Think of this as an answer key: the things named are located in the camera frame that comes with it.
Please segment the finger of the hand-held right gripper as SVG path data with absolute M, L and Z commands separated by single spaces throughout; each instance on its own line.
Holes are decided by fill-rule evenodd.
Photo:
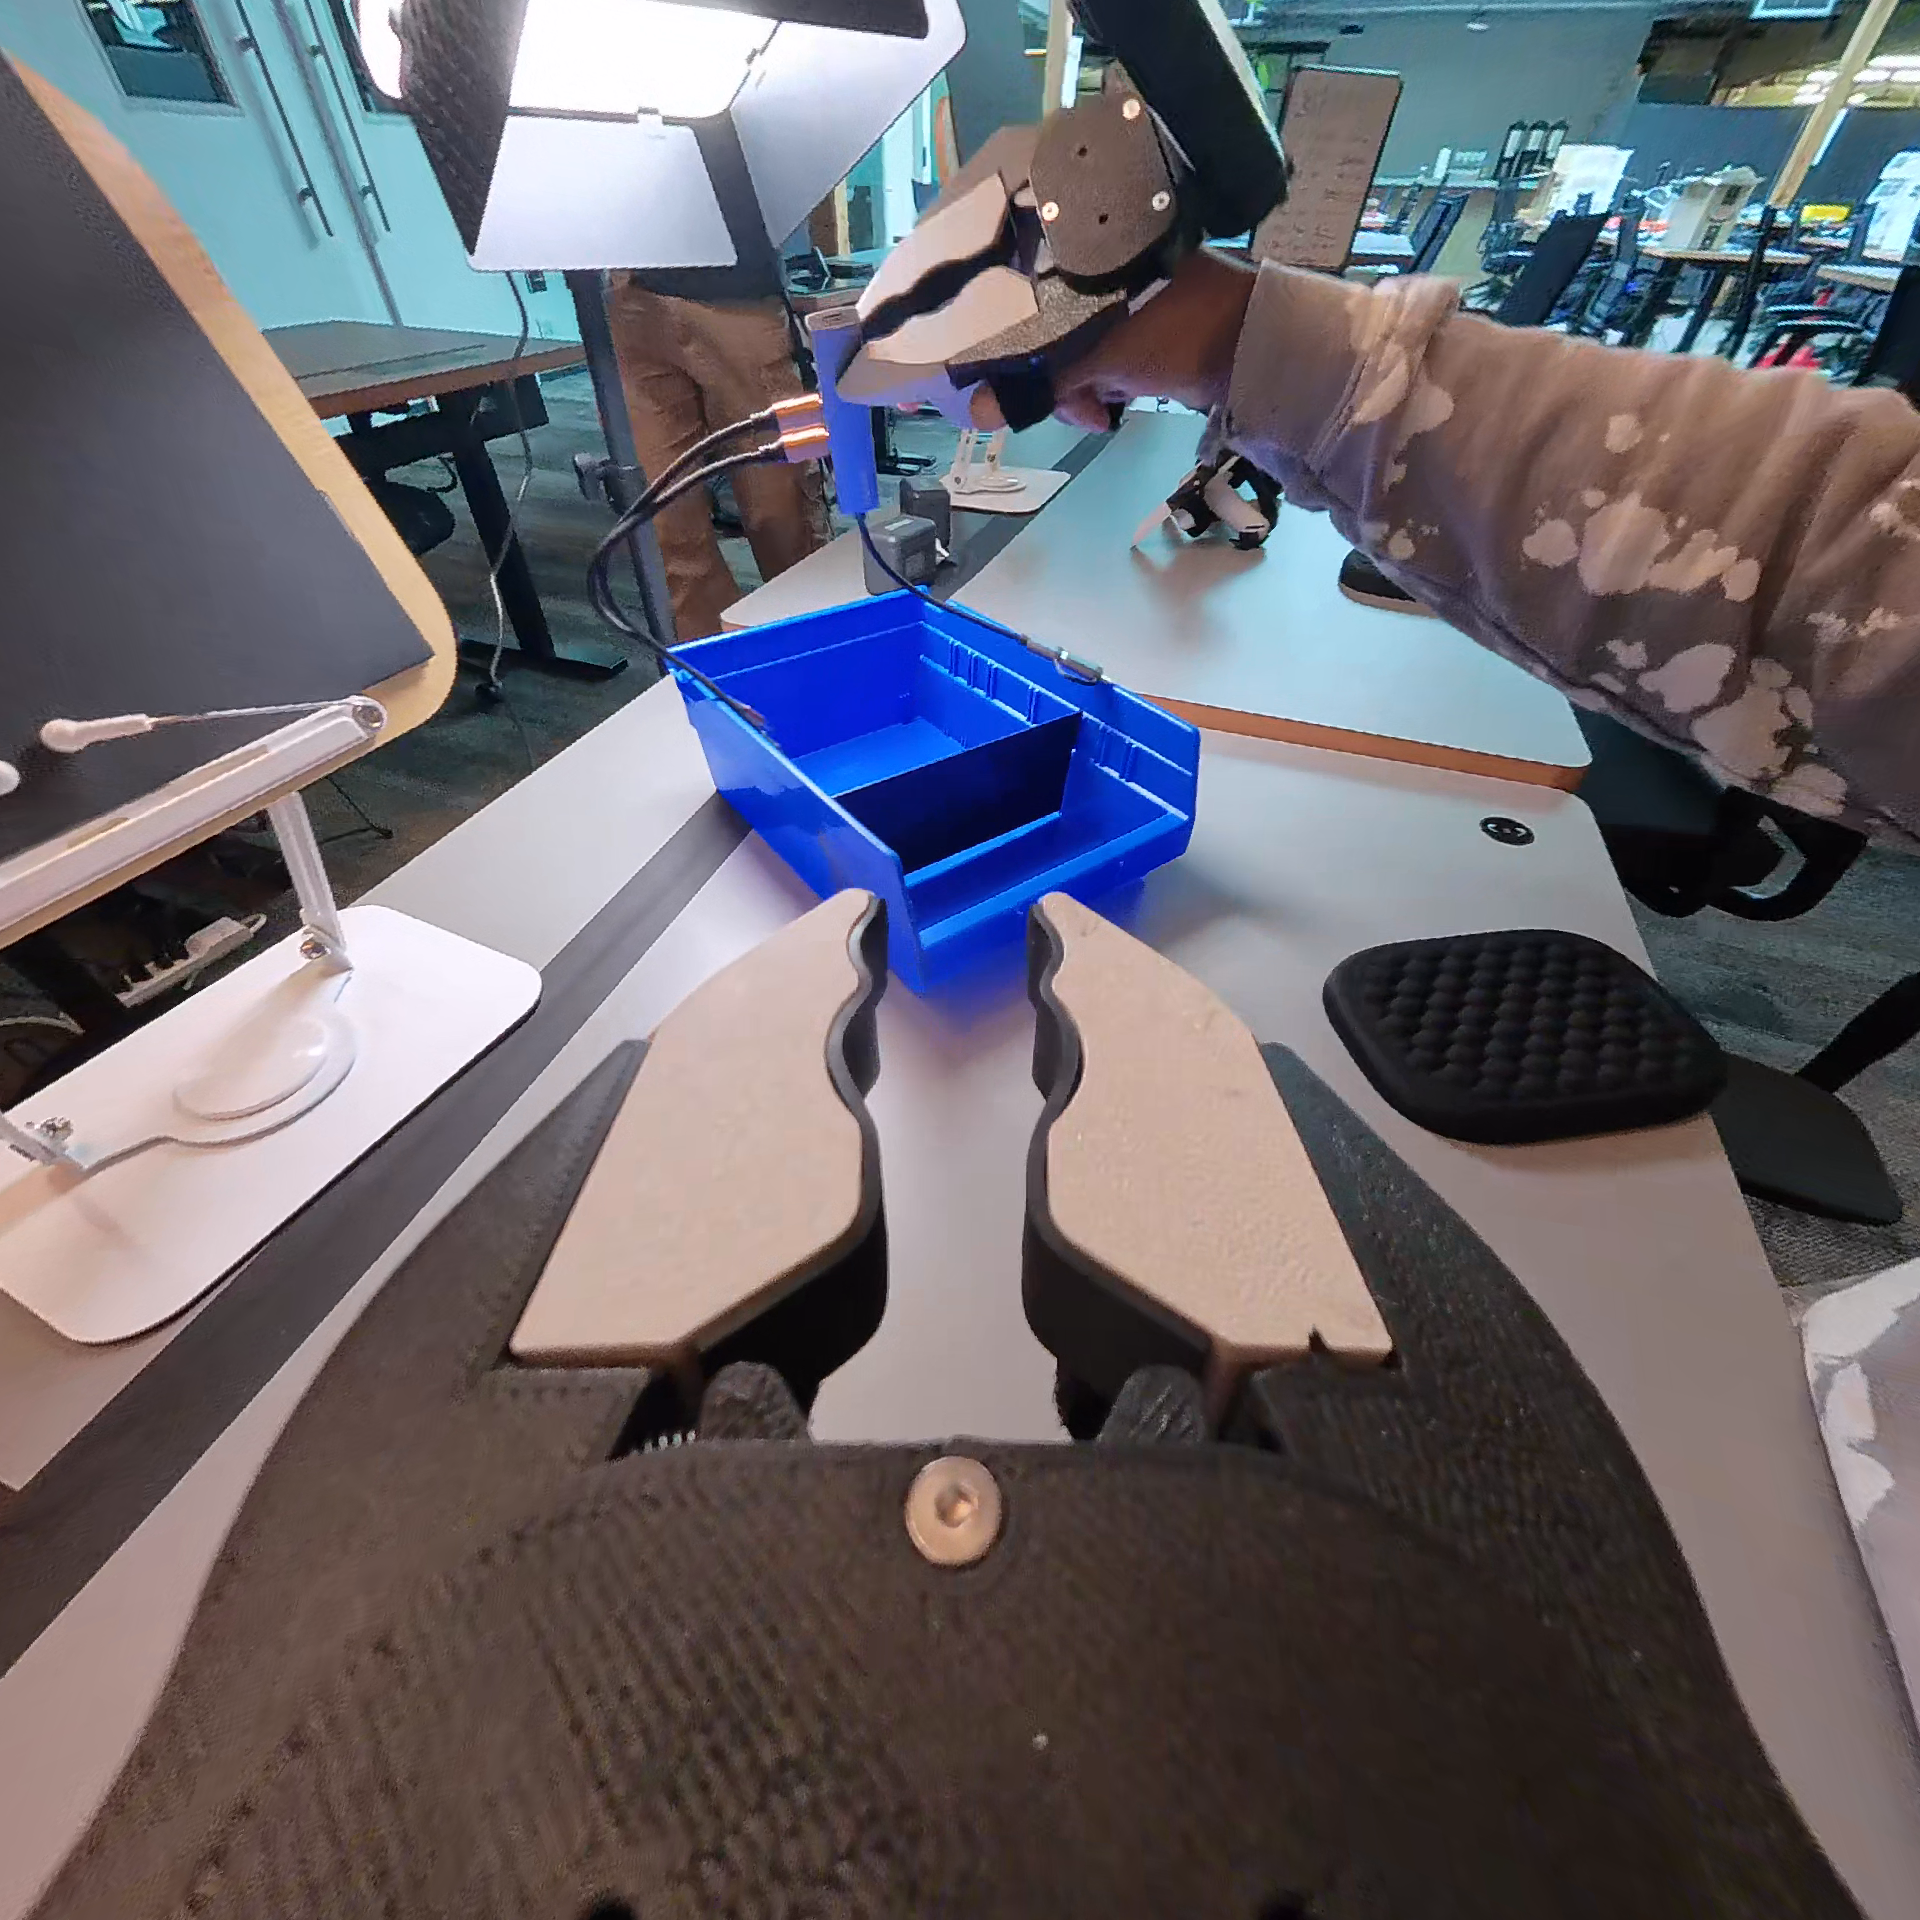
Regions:
M 860 410 L 933 410 L 958 420 L 967 394 L 1004 373 L 1043 363 L 1041 306 L 1017 268 L 988 264 L 952 298 L 914 306 L 931 282 L 884 300 L 879 278 L 860 287 L 853 336 L 837 349 L 836 398 Z
M 1002 172 L 929 208 L 868 282 L 868 325 L 1012 328 L 1040 313 L 1022 256 L 1020 218 L 1036 209 L 1028 180 Z

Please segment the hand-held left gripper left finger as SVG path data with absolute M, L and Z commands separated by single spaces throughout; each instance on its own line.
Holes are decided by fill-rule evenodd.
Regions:
M 884 902 L 841 890 L 707 976 L 641 1046 L 508 1338 L 517 1361 L 690 1370 L 865 1234 L 853 1029 Z

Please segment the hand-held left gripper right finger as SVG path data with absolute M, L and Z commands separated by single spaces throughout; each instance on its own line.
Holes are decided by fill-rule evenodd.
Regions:
M 1073 1377 L 1393 1349 L 1267 1060 L 1201 980 L 1063 891 L 1028 918 L 1022 1305 Z

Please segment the blue power bank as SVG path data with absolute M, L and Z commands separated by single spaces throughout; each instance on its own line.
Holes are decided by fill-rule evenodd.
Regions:
M 837 509 L 860 519 L 879 505 L 871 407 L 843 389 L 860 347 L 851 304 L 818 306 L 803 313 L 808 351 L 828 432 L 828 461 Z

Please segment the person's right forearm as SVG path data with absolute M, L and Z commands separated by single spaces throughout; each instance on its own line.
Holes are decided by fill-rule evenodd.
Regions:
M 1917 412 L 1262 265 L 1213 426 L 1410 595 L 1711 778 L 1917 836 Z

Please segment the person's right hand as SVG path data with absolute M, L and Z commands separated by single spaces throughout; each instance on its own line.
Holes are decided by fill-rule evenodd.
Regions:
M 1127 318 L 1051 379 L 1051 416 L 1110 429 L 1129 401 L 1171 399 L 1209 416 L 1228 398 L 1255 268 L 1212 249 L 1187 254 Z

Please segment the small white stand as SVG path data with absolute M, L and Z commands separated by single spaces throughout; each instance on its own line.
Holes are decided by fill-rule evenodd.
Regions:
M 1010 466 L 1005 429 L 962 427 L 939 488 L 952 508 L 973 516 L 1025 517 L 1041 512 L 1071 479 L 1063 468 Z

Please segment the small grey charger block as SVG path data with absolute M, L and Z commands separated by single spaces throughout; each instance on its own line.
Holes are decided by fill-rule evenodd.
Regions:
M 861 584 L 868 595 L 931 595 L 952 547 L 952 494 L 939 479 L 903 478 L 893 504 L 857 522 Z

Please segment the black white gadget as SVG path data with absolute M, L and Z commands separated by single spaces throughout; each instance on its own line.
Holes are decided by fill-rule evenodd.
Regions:
M 1281 483 L 1252 459 L 1218 449 L 1200 458 L 1136 527 L 1134 551 L 1168 532 L 1177 540 L 1223 542 L 1258 554 L 1271 537 L 1283 501 Z

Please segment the grey light stand pole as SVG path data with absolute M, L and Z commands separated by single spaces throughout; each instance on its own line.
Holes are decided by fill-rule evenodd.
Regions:
M 579 328 L 588 377 L 599 420 L 605 456 L 598 489 L 613 517 L 624 516 L 645 485 L 645 469 L 636 449 L 629 407 L 612 342 L 608 276 L 599 270 L 568 270 L 566 289 Z M 649 643 L 671 646 L 678 640 L 670 588 L 654 525 L 643 523 L 625 536 L 625 558 L 636 588 L 636 624 Z

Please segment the blue plastic bin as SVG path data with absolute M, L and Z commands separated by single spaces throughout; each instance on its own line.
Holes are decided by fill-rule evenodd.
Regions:
M 818 898 L 882 902 L 928 993 L 996 967 L 1031 905 L 1110 900 L 1187 852 L 1201 735 L 909 591 L 686 643 L 716 792 Z

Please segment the dark wooden desk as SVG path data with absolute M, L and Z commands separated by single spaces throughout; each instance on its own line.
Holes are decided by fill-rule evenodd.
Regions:
M 540 375 L 588 361 L 575 342 L 515 342 L 505 333 L 319 319 L 268 328 L 265 344 L 322 420 L 346 420 L 338 446 L 370 479 L 396 468 L 450 463 L 500 591 L 505 647 L 549 673 L 608 680 L 617 652 L 561 647 L 519 545 L 491 443 L 543 426 Z

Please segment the white power strip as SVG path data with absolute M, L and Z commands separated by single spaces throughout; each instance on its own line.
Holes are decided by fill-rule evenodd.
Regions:
M 186 931 L 174 948 L 147 961 L 143 972 L 130 973 L 112 998 L 117 1005 L 134 1010 L 187 991 L 210 967 L 250 948 L 265 924 L 265 914 L 210 919 Z

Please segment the row of office chairs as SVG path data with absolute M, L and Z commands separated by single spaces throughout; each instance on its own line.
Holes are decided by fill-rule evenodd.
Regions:
M 1710 118 L 1666 113 L 1604 189 L 1552 181 L 1538 218 L 1494 219 L 1465 308 L 1615 346 L 1916 389 L 1916 111 L 1843 109 L 1781 208 L 1743 158 L 1708 172 Z

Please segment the black board with wooden edge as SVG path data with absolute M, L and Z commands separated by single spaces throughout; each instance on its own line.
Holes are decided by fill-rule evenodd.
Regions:
M 187 221 L 4 59 L 4 946 L 442 708 L 452 619 Z

